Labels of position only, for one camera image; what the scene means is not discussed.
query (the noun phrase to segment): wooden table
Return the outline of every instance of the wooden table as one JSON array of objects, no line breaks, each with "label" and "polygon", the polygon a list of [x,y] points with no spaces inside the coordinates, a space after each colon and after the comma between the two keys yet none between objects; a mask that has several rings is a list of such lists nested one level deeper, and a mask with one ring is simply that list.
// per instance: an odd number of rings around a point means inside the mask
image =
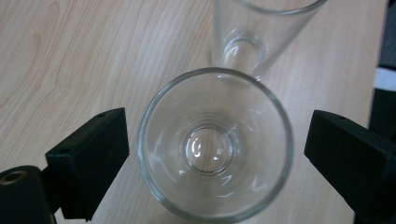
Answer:
[{"label": "wooden table", "polygon": [[[289,114],[295,158],[280,195],[244,223],[352,223],[304,143],[314,109],[367,125],[386,4],[328,1],[263,79]],[[160,87],[210,66],[211,13],[204,0],[0,1],[0,170],[43,169],[44,154],[85,121],[125,107],[131,156],[92,223],[188,223],[150,195],[136,134]]]}]

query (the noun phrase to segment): tabletop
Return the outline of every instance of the tabletop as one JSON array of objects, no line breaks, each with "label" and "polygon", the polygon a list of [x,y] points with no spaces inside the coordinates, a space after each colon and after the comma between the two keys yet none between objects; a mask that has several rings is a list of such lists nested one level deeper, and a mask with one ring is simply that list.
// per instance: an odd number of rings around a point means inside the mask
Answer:
[{"label": "tabletop", "polygon": [[[295,156],[285,188],[242,223],[350,224],[353,211],[304,156],[314,109],[366,126],[386,0],[330,0],[262,80],[285,107]],[[140,120],[172,78],[210,66],[208,0],[0,1],[0,171],[34,165],[96,114],[125,107],[130,156],[92,223],[189,223],[151,196]],[[58,223],[85,223],[64,220]]]}]

